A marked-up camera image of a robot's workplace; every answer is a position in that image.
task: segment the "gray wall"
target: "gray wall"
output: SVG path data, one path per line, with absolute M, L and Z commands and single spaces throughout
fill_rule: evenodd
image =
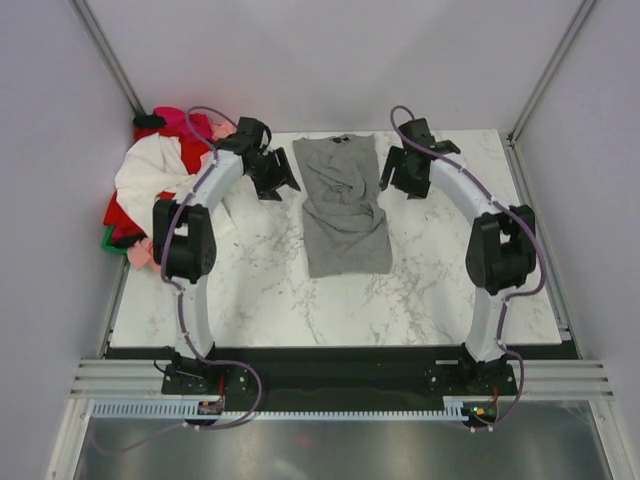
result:
M 0 13 L 0 477 L 42 478 L 115 260 L 102 214 L 130 113 L 64 0 Z
M 579 0 L 88 0 L 146 108 L 276 131 L 509 128 Z
M 533 195 L 585 353 L 640 454 L 640 2 L 600 2 L 525 130 Z

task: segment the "marble table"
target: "marble table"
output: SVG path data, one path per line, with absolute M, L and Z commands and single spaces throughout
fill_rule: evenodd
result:
M 274 135 L 302 185 L 292 140 L 338 133 Z M 518 197 L 495 130 L 446 131 L 467 166 L 506 203 Z M 376 132 L 380 169 L 397 144 Z M 349 274 L 310 279 L 302 239 L 306 193 L 283 188 L 282 203 L 259 202 L 250 179 L 225 197 L 235 227 L 217 236 L 218 259 L 208 283 L 209 323 L 218 346 L 448 345 L 464 341 L 474 286 L 464 257 L 470 226 L 451 201 L 432 187 L 426 200 L 407 201 L 392 187 L 379 197 L 389 219 L 393 269 L 388 275 Z M 538 271 L 529 276 L 535 285 Z M 173 295 L 157 274 L 129 269 L 111 347 L 175 344 Z M 505 328 L 512 344 L 560 343 L 546 291 L 517 299 Z

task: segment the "fabric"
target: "fabric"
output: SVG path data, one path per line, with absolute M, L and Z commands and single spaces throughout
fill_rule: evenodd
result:
M 194 178 L 187 172 L 180 154 L 180 141 L 176 137 L 155 133 L 141 138 L 129 149 L 116 174 L 118 204 L 148 237 L 153 235 L 156 196 L 185 189 Z
M 155 273 L 160 274 L 160 265 L 153 260 L 153 242 L 150 238 L 142 239 L 129 248 L 127 258 L 136 270 L 148 265 Z
M 164 118 L 165 122 L 167 122 L 167 128 L 178 132 L 179 135 L 187 142 L 200 142 L 198 137 L 193 134 L 187 125 L 186 115 L 182 110 L 174 107 L 158 107 L 153 111 L 153 113 Z M 204 138 L 211 138 L 213 136 L 213 131 L 209 124 L 209 117 L 205 114 L 192 113 L 189 115 L 189 120 L 191 120 L 191 124 L 193 125 L 193 128 L 195 128 L 196 132 Z
M 391 244 L 377 202 L 374 137 L 301 139 L 293 150 L 309 194 L 302 204 L 309 275 L 389 273 Z

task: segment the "aluminum frame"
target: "aluminum frame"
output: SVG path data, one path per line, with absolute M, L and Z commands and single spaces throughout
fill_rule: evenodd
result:
M 532 205 L 534 202 L 527 186 L 522 162 L 517 153 L 517 140 L 521 137 L 545 91 L 566 59 L 571 46 L 575 43 L 597 3 L 598 0 L 582 0 L 513 129 L 508 135 L 503 136 L 505 153 L 518 194 L 523 201 Z M 133 112 L 144 112 L 144 107 L 135 89 L 129 82 L 126 72 L 86 0 L 71 0 L 70 4 L 89 33 L 92 42 Z M 552 259 L 545 241 L 544 227 L 542 226 L 539 231 L 544 253 Z M 557 315 L 561 336 L 566 339 L 570 336 L 569 309 L 564 302 L 553 262 L 550 263 L 549 293 Z M 98 357 L 104 355 L 108 346 L 115 320 L 114 314 L 118 310 L 121 294 L 126 284 L 128 266 L 124 260 L 120 267 L 120 274 L 114 285 L 114 293 L 109 302 L 105 319 L 104 338 L 97 350 Z M 525 365 L 527 381 L 522 401 L 589 401 L 596 420 L 597 433 L 613 478 L 615 480 L 640 479 L 637 464 L 630 453 L 633 452 L 632 445 L 624 434 L 621 414 L 613 397 L 604 367 L 600 362 L 594 360 L 533 360 L 525 362 Z M 160 393 L 161 384 L 162 375 L 155 370 L 153 363 L 149 361 L 83 360 L 80 362 L 46 478 L 66 480 L 74 478 L 74 474 L 78 474 L 76 472 L 77 463 L 94 400 L 124 396 L 124 398 L 143 398 L 165 402 L 167 399 L 173 398 L 163 396 Z M 464 400 L 473 401 L 474 399 L 464 397 Z

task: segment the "purple cable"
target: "purple cable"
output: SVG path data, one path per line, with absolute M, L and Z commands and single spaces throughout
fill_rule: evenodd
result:
M 473 173 L 471 173 L 469 170 L 464 168 L 458 162 L 450 159 L 449 157 L 447 157 L 445 155 L 442 155 L 441 153 L 438 153 L 438 152 L 435 152 L 435 151 L 433 151 L 433 150 L 431 150 L 429 148 L 423 147 L 422 145 L 419 145 L 416 142 L 412 141 L 411 139 L 407 138 L 400 131 L 400 129 L 398 128 L 398 125 L 396 124 L 395 113 L 398 110 L 403 110 L 404 112 L 409 114 L 409 116 L 411 117 L 411 120 L 414 120 L 415 116 L 414 116 L 413 112 L 409 108 L 405 107 L 404 105 L 396 105 L 395 107 L 393 107 L 391 109 L 391 113 L 390 113 L 391 126 L 393 127 L 394 131 L 398 134 L 398 136 L 402 139 L 402 141 L 405 142 L 407 145 L 411 145 L 416 150 L 419 150 L 421 152 L 426 153 L 427 155 L 430 155 L 430 156 L 433 156 L 433 157 L 436 157 L 436 158 L 442 160 L 446 164 L 451 165 L 452 167 L 456 168 L 458 171 L 463 173 L 469 180 L 471 180 L 478 187 L 478 189 L 482 192 L 482 194 L 485 196 L 485 198 L 487 200 L 489 200 L 489 202 L 491 202 L 491 204 L 494 207 L 496 207 L 502 213 L 504 213 L 507 216 L 509 216 L 509 218 L 511 218 L 511 220 L 516 222 L 518 224 L 518 226 L 520 226 L 520 228 L 522 228 L 522 230 L 524 231 L 525 235 L 527 235 L 527 238 L 529 238 L 529 240 L 533 244 L 533 247 L 534 247 L 534 249 L 536 251 L 536 257 L 538 257 L 538 263 L 540 264 L 540 281 L 538 282 L 538 285 L 533 290 L 529 290 L 529 291 L 526 291 L 526 292 L 514 292 L 514 293 L 511 293 L 511 294 L 507 295 L 505 297 L 505 299 L 504 299 L 504 303 L 502 304 L 502 310 L 500 311 L 500 318 L 498 320 L 498 331 L 496 332 L 496 342 L 498 343 L 498 347 L 500 348 L 500 350 L 502 350 L 504 353 L 506 353 L 507 355 L 515 358 L 518 361 L 518 365 L 520 366 L 520 384 L 518 386 L 518 391 L 517 391 L 516 396 L 515 396 L 515 398 L 513 400 L 513 403 L 509 406 L 509 408 L 504 413 L 504 415 L 502 415 L 499 419 L 497 419 L 496 422 L 491 426 L 476 427 L 475 428 L 475 431 L 490 431 L 489 428 L 491 428 L 491 430 L 493 430 L 494 427 L 497 427 L 498 425 L 500 425 L 503 421 L 505 421 L 512 414 L 512 412 L 515 409 L 515 407 L 518 405 L 518 403 L 520 403 L 520 398 L 522 397 L 522 392 L 524 390 L 524 360 L 523 360 L 522 356 L 518 352 L 514 352 L 513 350 L 509 350 L 504 345 L 504 343 L 502 342 L 502 332 L 504 330 L 504 323 L 505 323 L 505 320 L 507 318 L 507 310 L 509 308 L 508 307 L 508 302 L 513 298 L 528 297 L 528 296 L 535 295 L 535 294 L 539 293 L 542 290 L 542 288 L 544 287 L 544 284 L 545 284 L 545 282 L 547 280 L 547 264 L 545 263 L 544 256 L 542 255 L 542 248 L 540 247 L 540 244 L 538 243 L 538 240 L 536 239 L 535 234 L 533 233 L 531 228 L 529 228 L 529 225 L 527 225 L 524 220 L 522 220 L 520 217 L 518 217 L 515 213 L 513 213 L 507 207 L 505 207 L 500 202 L 498 202 L 495 199 L 495 197 L 493 195 L 491 195 L 491 192 L 487 189 L 487 187 L 485 187 L 482 184 L 482 182 L 478 179 L 478 177 L 476 177 Z
M 191 132 L 201 142 L 203 142 L 205 145 L 207 145 L 209 147 L 209 149 L 211 150 L 211 153 L 213 154 L 213 158 L 215 160 L 218 160 L 218 150 L 216 150 L 216 147 L 214 146 L 213 142 L 211 142 L 210 140 L 208 140 L 205 137 L 203 137 L 202 135 L 200 135 L 200 133 L 198 133 L 196 131 L 196 129 L 194 128 L 193 124 L 191 123 L 189 115 L 194 110 L 207 110 L 209 112 L 213 112 L 213 113 L 221 116 L 225 120 L 227 120 L 234 127 L 237 128 L 237 125 L 233 120 L 231 120 L 225 114 L 223 114 L 222 112 L 219 112 L 218 110 L 210 108 L 210 107 L 205 107 L 205 106 L 191 107 L 185 113 L 187 125 L 189 126 L 189 129 L 191 130 Z M 249 372 L 256 379 L 256 383 L 258 385 L 258 392 L 257 392 L 257 395 L 256 395 L 256 401 L 253 403 L 251 408 L 244 415 L 242 415 L 242 416 L 240 416 L 240 417 L 236 418 L 235 420 L 232 420 L 231 422 L 228 422 L 228 423 L 223 423 L 223 424 L 219 424 L 219 425 L 210 425 L 210 426 L 198 426 L 198 427 L 196 427 L 198 430 L 225 430 L 225 429 L 228 429 L 228 428 L 238 427 L 240 425 L 243 425 L 243 424 L 247 423 L 249 420 L 251 420 L 251 416 L 258 410 L 258 407 L 260 406 L 260 403 L 262 402 L 262 392 L 263 392 L 262 380 L 260 380 L 260 376 L 258 375 L 258 372 L 256 372 L 255 369 L 251 365 L 249 365 L 247 363 L 244 363 L 244 362 L 238 362 L 238 361 L 235 361 L 235 360 L 209 360 L 209 359 L 203 357 L 202 354 L 200 354 L 200 352 L 197 351 L 195 345 L 193 344 L 193 341 L 191 340 L 191 337 L 189 336 L 189 332 L 187 332 L 187 326 L 186 326 L 186 323 L 185 323 L 185 320 L 184 320 L 184 307 L 183 307 L 183 299 L 184 299 L 183 292 L 184 292 L 184 289 L 182 288 L 182 286 L 179 283 L 174 282 L 169 277 L 167 277 L 167 259 L 168 259 L 168 256 L 169 256 L 169 246 L 171 245 L 171 240 L 173 239 L 173 235 L 174 235 L 176 226 L 178 224 L 178 220 L 182 216 L 182 212 L 184 212 L 184 209 L 187 207 L 189 202 L 191 200 L 193 200 L 193 194 L 198 191 L 198 188 L 200 188 L 202 183 L 207 179 L 207 177 L 211 174 L 211 172 L 213 171 L 214 168 L 215 168 L 215 164 L 212 164 L 207 168 L 207 170 L 200 177 L 200 179 L 198 179 L 198 181 L 193 185 L 192 191 L 187 194 L 187 196 L 184 198 L 182 203 L 178 206 L 178 209 L 176 210 L 175 215 L 171 219 L 171 223 L 169 224 L 169 232 L 167 233 L 167 239 L 166 239 L 166 241 L 164 243 L 164 248 L 162 249 L 162 259 L 161 259 L 161 262 L 160 262 L 160 275 L 161 275 L 162 280 L 165 283 L 168 283 L 168 284 L 174 286 L 175 288 L 177 288 L 180 291 L 180 294 L 178 295 L 178 321 L 179 321 L 179 324 L 180 324 L 180 331 L 184 335 L 185 343 L 191 349 L 191 352 L 196 357 L 196 359 L 198 359 L 200 362 L 202 362 L 202 363 L 204 363 L 206 365 L 210 365 L 210 366 L 214 366 L 214 367 L 232 366 L 232 367 L 244 368 L 247 372 Z M 132 445 L 129 445 L 128 447 L 120 448 L 120 449 L 117 449 L 117 450 L 109 450 L 109 449 L 106 449 L 106 448 L 102 447 L 97 442 L 97 439 L 95 438 L 95 433 L 94 433 L 93 429 L 91 429 L 89 431 L 89 441 L 93 445 L 93 448 L 95 448 L 96 451 L 98 453 L 100 453 L 101 455 L 105 455 L 105 456 L 109 456 L 109 457 L 116 457 L 118 455 L 122 455 L 122 454 L 125 454 L 125 453 L 127 453 L 127 452 L 129 452 L 131 450 L 134 450 L 134 449 L 144 445 L 145 443 L 148 443 L 151 440 L 154 440 L 157 437 L 159 437 L 161 435 L 164 435 L 167 432 L 175 430 L 178 427 L 182 427 L 183 425 L 184 425 L 184 423 L 174 423 L 172 425 L 169 425 L 169 426 L 167 426 L 165 428 L 162 428 L 162 429 L 158 430 L 157 432 L 149 435 L 146 438 L 143 438 L 142 440 L 137 441 L 136 443 L 134 443 Z
M 191 107 L 189 110 L 187 110 L 185 116 L 186 116 L 187 125 L 189 126 L 189 129 L 191 130 L 191 132 L 201 142 L 203 142 L 204 144 L 206 144 L 209 147 L 209 149 L 211 150 L 211 153 L 213 154 L 214 160 L 218 160 L 218 150 L 214 146 L 213 142 L 207 140 L 202 135 L 200 135 L 196 131 L 196 129 L 194 128 L 193 124 L 191 123 L 191 120 L 189 119 L 189 115 L 194 110 L 207 110 L 209 112 L 213 112 L 213 113 L 221 116 L 222 118 L 224 118 L 228 122 L 230 122 L 234 127 L 237 127 L 237 125 L 233 120 L 231 120 L 225 114 L 223 114 L 222 112 L 219 112 L 218 110 L 215 110 L 215 109 L 213 109 L 211 107 L 196 106 L 196 107 Z M 224 429 L 227 429 L 227 428 L 237 427 L 237 426 L 240 426 L 240 425 L 242 425 L 244 423 L 247 423 L 251 419 L 251 416 L 256 412 L 256 410 L 258 410 L 258 407 L 260 406 L 260 403 L 262 402 L 262 391 L 263 391 L 262 380 L 260 380 L 260 376 L 258 375 L 258 372 L 256 372 L 251 365 L 249 365 L 247 363 L 244 363 L 244 362 L 238 362 L 238 361 L 235 361 L 235 360 L 209 360 L 209 359 L 205 358 L 200 352 L 198 352 L 198 350 L 196 349 L 195 345 L 193 344 L 193 341 L 191 340 L 191 337 L 189 336 L 189 332 L 187 331 L 187 326 L 186 326 L 186 322 L 185 322 L 185 319 L 184 319 L 184 307 L 183 307 L 183 301 L 184 301 L 183 292 L 184 292 L 184 289 L 182 288 L 182 286 L 180 286 L 180 284 L 174 282 L 169 277 L 167 277 L 167 258 L 169 256 L 169 246 L 171 245 L 171 240 L 173 239 L 173 234 L 174 234 L 176 226 L 178 224 L 178 220 L 180 219 L 180 216 L 182 215 L 182 212 L 184 211 L 184 209 L 187 207 L 189 202 L 193 199 L 193 194 L 195 194 L 198 191 L 198 188 L 200 188 L 202 183 L 207 179 L 207 177 L 209 177 L 209 175 L 211 174 L 211 172 L 213 171 L 214 168 L 215 168 L 215 164 L 212 164 L 207 168 L 207 170 L 200 177 L 200 179 L 193 185 L 192 192 L 188 193 L 187 196 L 185 197 L 185 199 L 182 201 L 182 203 L 178 206 L 178 210 L 176 210 L 175 215 L 171 219 L 171 223 L 169 224 L 169 232 L 167 233 L 167 239 L 165 240 L 164 248 L 162 249 L 162 259 L 161 259 L 161 263 L 160 263 L 160 273 L 161 273 L 161 276 L 162 276 L 162 280 L 165 283 L 173 285 L 180 292 L 180 294 L 178 295 L 178 323 L 180 324 L 180 331 L 184 335 L 184 341 L 187 344 L 187 346 L 189 347 L 189 349 L 191 350 L 191 352 L 193 353 L 193 355 L 196 357 L 196 359 L 198 361 L 200 361 L 200 362 L 202 362 L 202 363 L 204 363 L 206 365 L 210 365 L 212 367 L 232 366 L 232 367 L 244 368 L 247 372 L 249 372 L 256 379 L 256 383 L 257 383 L 257 386 L 258 386 L 258 392 L 257 392 L 257 395 L 256 395 L 256 401 L 253 403 L 251 408 L 244 415 L 238 417 L 237 419 L 235 419 L 235 420 L 233 420 L 233 421 L 231 421 L 229 423 L 223 423 L 223 424 L 220 424 L 220 425 L 211 425 L 211 426 L 206 426 L 206 427 L 205 426 L 201 426 L 201 427 L 199 427 L 200 430 L 224 430 Z

